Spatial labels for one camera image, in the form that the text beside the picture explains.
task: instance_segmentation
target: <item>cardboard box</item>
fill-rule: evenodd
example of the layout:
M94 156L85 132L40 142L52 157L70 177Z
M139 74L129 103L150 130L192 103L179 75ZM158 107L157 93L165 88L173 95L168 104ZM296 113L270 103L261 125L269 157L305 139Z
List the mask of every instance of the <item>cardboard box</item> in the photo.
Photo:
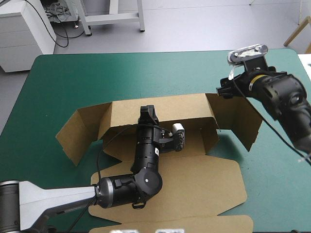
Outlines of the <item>cardboard box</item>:
M252 232L248 216L217 216L246 201L239 165L232 160L206 156L219 140L217 128L230 129L247 150L255 142L261 118L243 98L224 100L216 94L190 94L159 98L120 100L78 109L56 138L66 155L78 164L90 143L109 140L126 125L136 124L140 107L153 104L160 126L170 129L182 123L186 144L180 152L160 154L162 190L142 210L131 205L102 209L92 206L91 215L122 225L93 229L92 233L112 229L182 228L191 232ZM102 176L130 173L134 160L135 129L117 137L105 152L121 160L101 171ZM94 174L92 183L98 181Z

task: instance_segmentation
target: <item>robotic arm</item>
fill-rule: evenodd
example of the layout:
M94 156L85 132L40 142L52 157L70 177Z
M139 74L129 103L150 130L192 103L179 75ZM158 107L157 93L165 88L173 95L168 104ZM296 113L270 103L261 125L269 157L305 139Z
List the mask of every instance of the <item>robotic arm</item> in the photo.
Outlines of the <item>robotic arm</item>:
M159 127L153 105L142 106L132 174L105 177L95 186L41 189L29 181L0 183L0 233L48 233L50 217L100 205L110 208L132 203L143 208L162 188L159 154L184 147L185 130L179 123L168 134Z
M218 95L226 99L241 96L260 101L278 120L294 147L311 153L311 106L303 84L292 74L268 67L266 45L253 45L228 54L228 63L244 66L244 73L221 79Z

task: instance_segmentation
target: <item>wooden chair leg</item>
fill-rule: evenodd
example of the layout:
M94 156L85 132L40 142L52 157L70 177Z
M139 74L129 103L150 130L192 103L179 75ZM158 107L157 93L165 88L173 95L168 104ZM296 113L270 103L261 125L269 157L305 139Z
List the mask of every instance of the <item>wooden chair leg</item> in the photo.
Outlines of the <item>wooden chair leg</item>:
M284 46L288 46L289 43L291 43L294 38L309 24L311 23L311 17L307 16L302 23L296 28L296 30L288 37L288 39L285 41Z
M308 46L308 48L307 48L305 53L311 53L311 43L309 44L309 46Z

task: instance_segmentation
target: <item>gray floor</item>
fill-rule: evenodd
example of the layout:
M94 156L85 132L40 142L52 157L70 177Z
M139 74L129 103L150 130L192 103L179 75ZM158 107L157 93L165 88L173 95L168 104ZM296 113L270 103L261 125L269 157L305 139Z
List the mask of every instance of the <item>gray floor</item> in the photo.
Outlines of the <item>gray floor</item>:
M146 32L137 23L93 26L93 36L71 39L65 49L54 53L115 53L192 50L233 50L263 43L283 48L284 41L297 27L299 0L144 0ZM309 15L310 1L303 3L303 16ZM89 15L107 11L108 2L85 0ZM137 7L135 0L120 0L120 10ZM67 25L69 35L75 30ZM304 53L311 37L309 27L290 48ZM65 44L65 39L58 39ZM28 72L4 73L0 69L0 133L10 115Z

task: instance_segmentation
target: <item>power cord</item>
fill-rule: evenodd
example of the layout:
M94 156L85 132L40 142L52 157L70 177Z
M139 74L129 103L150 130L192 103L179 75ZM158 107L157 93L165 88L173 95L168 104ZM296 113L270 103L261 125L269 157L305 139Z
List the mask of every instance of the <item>power cord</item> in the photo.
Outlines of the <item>power cord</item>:
M40 17L40 19L41 19L41 21L42 21L42 23L43 23L45 29L47 30L49 36L50 36L51 39L55 42L55 44L57 44L59 47L62 47L62 48L68 47L68 45L69 45L69 39L78 38L78 37L82 36L82 34L84 33L84 31L83 31L83 32L81 32L81 33L80 33L79 35L77 35L77 36L71 36L71 37L69 37L69 36L68 36L68 33L67 33L67 30L66 30L65 26L63 25L63 22L62 22L60 19L58 19L58 16L55 15L55 14L53 14L53 13L51 13L51 12L46 12L46 13L50 14L49 17L55 17L55 18L57 18L57 19L59 20L59 22L60 22L60 24L61 24L61 26L62 26L62 28L64 29L64 32L65 32L65 34L66 34L66 36L63 36L63 35L60 35L60 34L58 34L58 33L55 33L56 35L58 35L58 36L60 36L60 37L62 37L62 38L66 38L66 39L67 39L66 45L63 46L63 45L58 44L58 43L56 42L56 40L54 40L54 38L52 37L50 31L48 30L47 25L45 24L43 18L41 17L41 15L40 15L39 12L37 11L37 9L34 7L34 5L32 5L28 0L24 0L24 1L26 1L29 5L31 5L31 7L36 11L36 13L37 13L38 16Z
M289 144L282 136L281 134L263 117L263 115L258 112L258 110L252 105L252 103L247 99L247 97L244 95L244 93L240 90L238 85L235 83L234 79L232 79L232 82L234 83L236 89L238 92L243 96L243 98L248 102L248 104L257 112L257 114L260 116L260 118L269 126L269 128L284 142L286 146L288 146L290 149L292 149L295 153L297 153L303 160L305 160L310 166L311 161L306 158L302 153L300 153L296 148L294 148L291 144Z
M54 38L52 37L47 25L45 24L45 22L43 21L43 18L41 17L41 15L39 14L39 12L37 11L37 9L34 7L34 5L32 5L28 0L24 0L25 2L27 2L29 5L31 5L31 7L37 12L38 16L40 17L45 29L47 30L48 34L50 35L51 39L55 42L55 44L57 44L59 47L62 47L62 48L66 48L68 47L69 45L69 39L67 38L67 44L65 46L63 45L60 45L56 42L56 40L54 40ZM67 31L65 29L65 27L63 26L63 24L61 23L62 27L64 28L64 31L65 31L65 34L66 34L66 37L68 37L68 34L67 34Z

